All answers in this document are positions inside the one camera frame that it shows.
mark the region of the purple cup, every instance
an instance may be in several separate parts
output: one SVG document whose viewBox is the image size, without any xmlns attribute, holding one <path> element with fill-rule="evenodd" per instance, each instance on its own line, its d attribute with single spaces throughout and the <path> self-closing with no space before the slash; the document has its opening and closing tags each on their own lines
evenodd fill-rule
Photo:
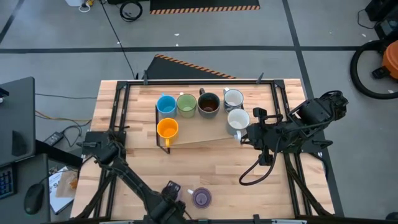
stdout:
<svg viewBox="0 0 398 224">
<path fill-rule="evenodd" d="M 189 191 L 192 194 L 192 203 L 196 208 L 204 209 L 209 207 L 211 203 L 211 193 L 204 187 L 200 187 L 196 190 Z"/>
</svg>

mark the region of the white cable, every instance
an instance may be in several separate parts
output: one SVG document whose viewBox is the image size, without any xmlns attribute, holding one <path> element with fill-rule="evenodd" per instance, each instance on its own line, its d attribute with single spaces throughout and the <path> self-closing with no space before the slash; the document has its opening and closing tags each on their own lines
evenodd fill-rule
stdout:
<svg viewBox="0 0 398 224">
<path fill-rule="evenodd" d="M 81 10 L 81 9 L 82 9 L 82 5 L 81 5 L 81 6 L 79 7 L 79 11 L 80 11 L 80 12 L 88 12 L 88 11 L 90 11 L 91 7 L 90 7 L 87 3 L 85 3 L 85 5 L 88 7 L 88 9 L 87 9 L 86 11 Z"/>
</svg>

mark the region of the butcher block tabletop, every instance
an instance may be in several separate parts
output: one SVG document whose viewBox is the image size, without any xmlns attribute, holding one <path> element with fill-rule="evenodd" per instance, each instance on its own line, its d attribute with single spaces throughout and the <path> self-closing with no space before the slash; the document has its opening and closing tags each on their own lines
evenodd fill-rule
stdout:
<svg viewBox="0 0 398 224">
<path fill-rule="evenodd" d="M 117 80 L 102 81 L 94 110 L 91 131 L 106 131 L 109 128 Z M 290 109 L 305 100 L 299 79 L 285 79 L 285 89 Z M 231 85 L 133 85 L 129 92 L 126 116 L 127 163 L 153 190 L 160 192 L 172 180 L 182 186 L 182 200 L 186 211 L 194 219 L 253 219 L 254 214 L 263 218 L 294 218 L 287 173 L 283 155 L 277 161 L 271 175 L 259 184 L 242 186 L 240 175 L 257 160 L 260 151 L 252 146 L 240 145 L 232 138 L 211 141 L 195 141 L 172 145 L 171 154 L 166 154 L 156 145 L 155 104 L 162 93 L 176 99 L 180 92 L 192 94 L 198 99 L 199 88 L 219 96 L 222 103 L 223 88 Z M 253 117 L 252 109 L 261 107 L 268 114 L 275 114 L 271 87 L 268 85 L 233 85 L 244 95 L 244 109 Z M 119 99 L 121 111 L 123 93 Z M 283 108 L 278 91 L 280 107 Z M 120 114 L 116 118 L 119 124 Z M 98 188 L 101 169 L 94 159 L 81 168 L 71 217 L 77 216 L 90 201 Z M 326 210 L 333 213 L 333 205 L 326 182 L 323 164 L 316 158 L 302 154 L 301 161 L 307 187 Z M 244 179 L 253 181 L 263 176 L 269 167 L 257 166 Z M 212 194 L 208 208 L 198 209 L 192 204 L 188 189 L 207 188 Z M 302 194 L 296 186 L 300 211 L 304 213 Z M 108 191 L 103 197 L 101 215 L 105 214 Z M 142 201 L 122 180 L 116 182 L 112 220 L 142 220 L 146 215 Z"/>
</svg>

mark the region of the concrete floor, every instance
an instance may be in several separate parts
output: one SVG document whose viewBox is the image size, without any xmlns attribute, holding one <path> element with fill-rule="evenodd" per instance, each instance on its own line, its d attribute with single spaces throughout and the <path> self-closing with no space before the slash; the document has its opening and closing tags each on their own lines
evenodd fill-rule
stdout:
<svg viewBox="0 0 398 224">
<path fill-rule="evenodd" d="M 116 6 L 105 5 L 124 47 L 189 46 L 359 46 L 376 40 L 373 30 L 356 23 L 357 12 L 370 0 L 259 0 L 261 10 L 193 14 L 149 15 L 133 23 L 119 17 Z M 0 1 L 0 30 L 6 25 L 18 0 Z M 298 43 L 290 34 L 285 10 L 290 6 Z M 361 21 L 371 23 L 362 14 Z M 2 38 L 4 49 L 69 49 L 119 47 L 98 2 L 89 13 L 80 13 L 63 0 L 25 0 Z M 379 101 L 358 93 L 349 78 L 351 51 L 304 51 L 303 63 L 294 50 L 223 50 L 128 52 L 135 72 L 142 74 L 155 54 L 166 54 L 190 63 L 228 73 L 238 78 L 309 78 L 307 94 L 320 96 L 341 90 L 349 100 L 346 117 L 330 125 L 325 137 L 334 141 L 329 148 L 337 188 L 347 217 L 381 218 L 397 211 L 398 151 L 396 100 Z M 359 62 L 359 72 L 373 90 L 398 91 L 391 82 L 375 82 L 369 71 L 380 64 L 369 52 Z M 303 66 L 308 77 L 302 77 Z M 33 76 L 36 92 L 68 96 L 96 96 L 100 80 L 131 79 L 132 74 L 120 52 L 0 54 L 0 83 Z M 94 100 L 36 97 L 36 109 L 50 116 L 90 119 Z M 37 119 L 37 139 L 44 140 L 70 123 Z M 72 130 L 70 138 L 76 133 Z M 59 148 L 71 151 L 65 142 Z M 54 220 L 69 216 L 66 209 Z"/>
</svg>

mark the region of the orange mug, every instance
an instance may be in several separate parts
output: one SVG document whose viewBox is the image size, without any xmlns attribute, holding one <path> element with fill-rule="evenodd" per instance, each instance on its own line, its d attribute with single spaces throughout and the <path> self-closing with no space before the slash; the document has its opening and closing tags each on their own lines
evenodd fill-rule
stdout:
<svg viewBox="0 0 398 224">
<path fill-rule="evenodd" d="M 172 118 L 165 118 L 159 121 L 156 128 L 157 134 L 165 139 L 166 147 L 178 138 L 178 123 Z"/>
</svg>

